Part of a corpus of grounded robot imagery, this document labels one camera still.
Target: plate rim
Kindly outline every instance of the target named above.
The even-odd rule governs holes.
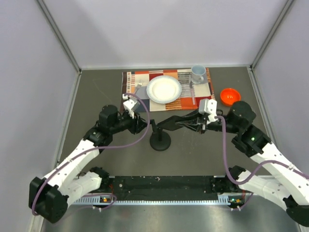
[[[179,87],[179,95],[174,99],[174,98],[172,98],[171,100],[168,100],[168,101],[157,101],[157,100],[154,100],[154,99],[152,99],[151,98],[151,94],[149,94],[150,93],[150,83],[152,82],[152,81],[154,81],[155,79],[159,79],[159,78],[166,78],[166,77],[168,77],[169,79],[171,79],[172,78],[172,80],[173,81],[175,81],[175,83],[177,83],[177,85],[178,85],[178,87]],[[180,97],[180,95],[181,95],[181,93],[182,93],[182,90],[183,90],[183,88],[182,88],[182,85],[180,84],[180,82],[176,79],[176,78],[174,78],[174,77],[172,77],[172,76],[169,76],[169,75],[160,75],[160,76],[156,76],[155,78],[153,78],[149,83],[148,83],[148,85],[147,85],[147,88],[146,88],[146,93],[147,93],[147,95],[148,95],[148,97],[149,97],[149,99],[151,99],[152,101],[154,101],[154,102],[156,102],[156,103],[158,103],[158,104],[167,104],[167,103],[171,103],[171,102],[174,102],[175,100],[177,100],[179,97]]]

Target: placemat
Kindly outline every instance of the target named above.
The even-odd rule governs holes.
[[[122,94],[134,93],[135,87],[140,80],[143,81],[142,87],[137,91],[137,96],[140,97],[150,112],[153,111],[166,111],[166,110],[192,110],[197,109],[199,101],[201,99],[215,99],[213,93],[213,87],[211,84],[211,76],[209,69],[206,69],[207,80],[205,83],[199,85],[193,85],[194,96],[196,105],[193,105],[191,89],[189,86],[191,69],[177,69],[177,70],[156,70],[156,71],[135,71],[135,72],[124,72],[122,75]],[[167,104],[158,104],[149,99],[146,93],[146,87],[148,83],[155,77],[161,75],[172,76],[177,79],[182,86],[182,93],[180,97]],[[121,101],[121,110],[123,111],[123,100]],[[145,112],[142,105],[138,107],[136,112]]]

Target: white cup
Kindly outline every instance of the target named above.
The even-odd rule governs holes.
[[[191,68],[191,81],[193,84],[201,84],[204,82],[206,68],[202,65],[194,65]]]

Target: fork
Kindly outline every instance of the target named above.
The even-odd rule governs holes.
[[[140,80],[139,83],[137,84],[136,88],[135,88],[135,94],[136,92],[140,89],[140,87],[143,85],[143,81]]]
[[[190,81],[189,86],[190,86],[190,90],[191,90],[192,103],[193,103],[193,105],[195,105],[195,97],[194,97],[194,89],[193,89],[193,82],[192,81]]]

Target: white plate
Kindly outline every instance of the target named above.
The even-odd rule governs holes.
[[[148,97],[156,103],[166,104],[175,101],[182,93],[182,86],[172,76],[157,76],[147,85]]]

